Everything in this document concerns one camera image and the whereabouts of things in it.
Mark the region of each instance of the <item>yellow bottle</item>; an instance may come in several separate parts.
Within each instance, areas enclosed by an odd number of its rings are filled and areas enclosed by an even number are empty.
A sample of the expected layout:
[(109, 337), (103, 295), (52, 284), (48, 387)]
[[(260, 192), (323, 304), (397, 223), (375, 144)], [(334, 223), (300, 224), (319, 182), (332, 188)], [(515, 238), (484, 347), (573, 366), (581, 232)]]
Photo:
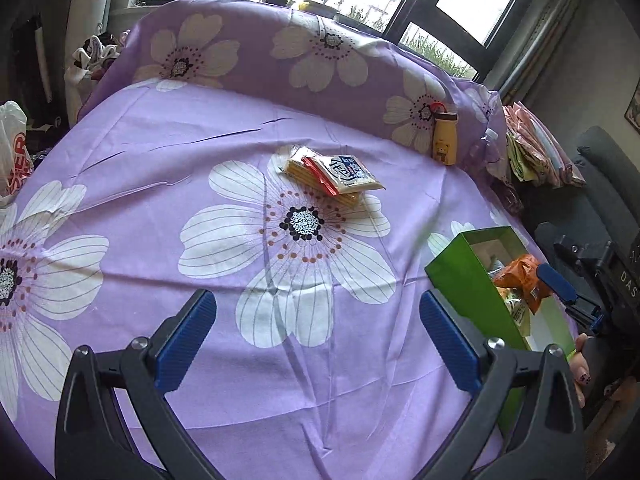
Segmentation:
[(450, 166), (456, 163), (458, 152), (458, 114), (435, 113), (436, 127), (433, 132), (433, 159)]

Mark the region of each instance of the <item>white plastic bag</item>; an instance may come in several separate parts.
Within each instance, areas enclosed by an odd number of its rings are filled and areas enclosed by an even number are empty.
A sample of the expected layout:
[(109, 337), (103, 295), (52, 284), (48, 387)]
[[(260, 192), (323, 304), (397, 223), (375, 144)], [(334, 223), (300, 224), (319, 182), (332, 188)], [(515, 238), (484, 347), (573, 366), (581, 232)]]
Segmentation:
[(0, 106), (0, 206), (10, 204), (33, 171), (27, 152), (27, 116), (17, 103)]

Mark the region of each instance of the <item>plastic bottle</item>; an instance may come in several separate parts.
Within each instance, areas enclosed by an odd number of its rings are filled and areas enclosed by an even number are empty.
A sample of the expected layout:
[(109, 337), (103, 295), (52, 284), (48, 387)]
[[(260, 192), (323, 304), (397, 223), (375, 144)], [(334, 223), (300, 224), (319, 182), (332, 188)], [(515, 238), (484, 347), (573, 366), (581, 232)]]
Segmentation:
[(500, 160), (497, 141), (498, 134), (491, 128), (487, 128), (484, 135), (471, 146), (460, 167), (473, 179), (480, 176), (487, 164), (493, 164)]
[(433, 132), (433, 153), (434, 160), (439, 160), (443, 164), (450, 166), (456, 163), (456, 153), (458, 152), (458, 114), (434, 113), (436, 127)]

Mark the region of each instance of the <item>curtain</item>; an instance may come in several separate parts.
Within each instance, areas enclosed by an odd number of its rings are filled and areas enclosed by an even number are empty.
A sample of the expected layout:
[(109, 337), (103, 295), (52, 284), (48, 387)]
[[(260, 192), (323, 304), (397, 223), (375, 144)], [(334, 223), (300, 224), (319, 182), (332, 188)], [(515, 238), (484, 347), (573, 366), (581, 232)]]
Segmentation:
[(505, 105), (522, 101), (540, 77), (587, 0), (548, 0), (527, 41), (495, 87)]

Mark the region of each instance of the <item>potted plant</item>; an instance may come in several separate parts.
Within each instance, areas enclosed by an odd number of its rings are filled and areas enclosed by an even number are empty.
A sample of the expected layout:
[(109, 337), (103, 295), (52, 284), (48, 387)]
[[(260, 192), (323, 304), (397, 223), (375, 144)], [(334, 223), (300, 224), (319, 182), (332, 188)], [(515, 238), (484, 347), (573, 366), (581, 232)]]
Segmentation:
[(320, 0), (320, 3), (315, 0), (302, 0), (298, 5), (298, 8), (300, 10), (306, 10), (306, 12), (312, 12), (313, 14), (324, 18), (332, 18), (338, 13), (338, 9), (328, 6), (326, 4), (328, 1), (329, 0)]
[(337, 13), (334, 19), (336, 22), (342, 23), (343, 25), (348, 25), (351, 28), (358, 28), (359, 25), (363, 24), (367, 20), (367, 16), (364, 9), (352, 5), (348, 14)]

